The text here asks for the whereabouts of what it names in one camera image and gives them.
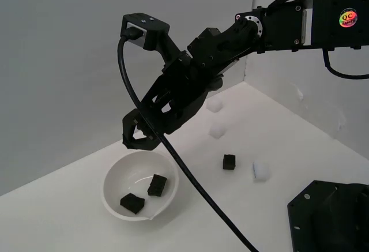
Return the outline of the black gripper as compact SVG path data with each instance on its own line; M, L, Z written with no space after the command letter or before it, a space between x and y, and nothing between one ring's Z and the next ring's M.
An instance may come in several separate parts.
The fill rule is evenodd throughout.
M156 129L165 134L192 118L208 93L222 87L223 73L257 43L256 26L231 26L224 32L206 28L186 51L169 37L168 27L147 29L144 35L144 50L159 52L164 68L141 102ZM132 110L123 117L122 143L128 149L152 151L161 141L133 135L137 115L138 110Z

